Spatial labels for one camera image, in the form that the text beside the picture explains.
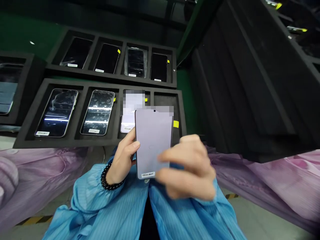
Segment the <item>blue sleeve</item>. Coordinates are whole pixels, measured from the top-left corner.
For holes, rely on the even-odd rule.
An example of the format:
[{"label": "blue sleeve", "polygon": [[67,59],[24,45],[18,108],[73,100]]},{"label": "blue sleeve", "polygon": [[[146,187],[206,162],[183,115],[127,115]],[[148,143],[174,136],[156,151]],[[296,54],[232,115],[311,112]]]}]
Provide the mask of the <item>blue sleeve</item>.
[{"label": "blue sleeve", "polygon": [[212,201],[203,201],[195,199],[202,207],[202,209],[209,214],[215,222],[219,223],[219,231],[224,235],[230,234],[230,239],[245,240],[246,237],[242,233],[236,218],[236,213],[222,193],[217,179],[213,180],[216,195]]},{"label": "blue sleeve", "polygon": [[90,232],[90,221],[94,221],[98,211],[107,206],[123,188],[122,185],[108,191],[102,187],[101,174],[105,167],[105,164],[96,164],[77,179],[73,187],[71,208],[66,205],[57,208],[43,240],[70,240]]},{"label": "blue sleeve", "polygon": [[105,167],[105,164],[96,164],[77,179],[73,186],[71,209],[90,214],[107,206],[119,194],[123,184],[113,191],[102,187],[101,174]]}]

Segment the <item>smartphone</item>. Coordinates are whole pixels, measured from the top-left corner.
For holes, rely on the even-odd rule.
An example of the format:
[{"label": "smartphone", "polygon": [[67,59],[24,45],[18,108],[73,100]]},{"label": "smartphone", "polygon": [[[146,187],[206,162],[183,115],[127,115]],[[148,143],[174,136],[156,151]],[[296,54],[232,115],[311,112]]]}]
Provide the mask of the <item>smartphone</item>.
[{"label": "smartphone", "polygon": [[68,66],[75,68],[83,68],[87,61],[89,50],[91,48],[92,41],[83,38],[75,37],[60,63],[60,66]]},{"label": "smartphone", "polygon": [[63,137],[78,97],[77,90],[55,88],[42,114],[36,137]]},{"label": "smartphone", "polygon": [[157,156],[171,147],[173,116],[153,109],[135,111],[137,150],[137,178],[155,178],[169,163],[159,163]]},{"label": "smartphone", "polygon": [[96,72],[114,73],[120,56],[120,47],[104,43],[96,66]]},{"label": "smartphone", "polygon": [[23,64],[0,64],[0,115],[9,114]]},{"label": "smartphone", "polygon": [[81,134],[103,136],[107,133],[114,96],[114,92],[102,90],[92,92],[80,130]]},{"label": "smartphone", "polygon": [[145,106],[145,93],[144,91],[137,93],[134,90],[124,90],[124,92],[120,132],[128,133],[135,126],[134,111]]},{"label": "smartphone", "polygon": [[167,82],[167,55],[153,53],[151,60],[151,80]]},{"label": "smartphone", "polygon": [[144,78],[144,58],[140,49],[128,49],[128,76]]}]

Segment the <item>floor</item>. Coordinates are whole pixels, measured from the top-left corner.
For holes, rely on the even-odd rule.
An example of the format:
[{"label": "floor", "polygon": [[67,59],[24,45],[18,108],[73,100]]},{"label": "floor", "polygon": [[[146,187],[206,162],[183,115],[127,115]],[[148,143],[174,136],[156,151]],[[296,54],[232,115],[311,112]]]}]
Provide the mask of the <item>floor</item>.
[{"label": "floor", "polygon": [[[105,147],[105,161],[108,160],[113,147]],[[90,164],[86,166],[87,172],[93,164],[103,162],[104,151],[102,147],[94,147],[88,154]],[[61,205],[70,206],[72,187],[52,200],[36,216],[53,215],[56,208]],[[222,192],[230,194],[227,189]],[[248,240],[302,240],[309,239],[311,235],[303,229],[283,220],[282,218],[260,208],[259,206],[243,199],[233,198],[229,202],[234,207],[238,224]],[[6,233],[0,234],[2,240],[41,240],[50,223],[38,223],[30,226],[16,226]]]}]

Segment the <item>black beaded bracelet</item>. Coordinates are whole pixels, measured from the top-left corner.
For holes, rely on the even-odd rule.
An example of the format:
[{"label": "black beaded bracelet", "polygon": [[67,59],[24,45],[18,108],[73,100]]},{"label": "black beaded bracelet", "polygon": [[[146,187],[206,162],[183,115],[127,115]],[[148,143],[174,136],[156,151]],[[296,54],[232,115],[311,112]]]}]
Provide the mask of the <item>black beaded bracelet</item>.
[{"label": "black beaded bracelet", "polygon": [[103,188],[105,190],[115,190],[115,189],[117,189],[118,187],[120,187],[124,183],[124,180],[121,183],[116,183],[116,184],[112,184],[112,185],[107,183],[106,175],[107,175],[107,172],[108,172],[110,167],[111,167],[111,163],[109,163],[106,166],[106,168],[103,170],[103,172],[101,174],[101,184],[102,184],[102,186],[103,186]]}]

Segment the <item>yellow black hazard tape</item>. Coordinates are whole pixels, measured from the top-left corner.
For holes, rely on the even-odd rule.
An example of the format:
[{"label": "yellow black hazard tape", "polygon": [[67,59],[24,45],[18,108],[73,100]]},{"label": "yellow black hazard tape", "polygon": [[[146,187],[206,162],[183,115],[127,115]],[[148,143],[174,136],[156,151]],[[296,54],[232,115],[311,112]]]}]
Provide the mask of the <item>yellow black hazard tape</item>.
[{"label": "yellow black hazard tape", "polygon": [[[240,197],[238,194],[227,194],[225,195],[226,199],[232,199],[232,198],[237,198]],[[53,216],[37,216],[37,217],[29,217],[26,220],[23,220],[22,222],[18,223],[17,226],[28,226],[28,225],[33,225],[37,223],[46,223],[46,222],[51,222]]]},{"label": "yellow black hazard tape", "polygon": [[237,198],[240,196],[238,194],[227,194],[225,197],[226,197],[226,199],[232,199],[232,198]]},{"label": "yellow black hazard tape", "polygon": [[45,223],[51,222],[53,216],[37,216],[37,217],[29,217],[22,222],[18,223],[17,226],[28,226],[36,223]]}]

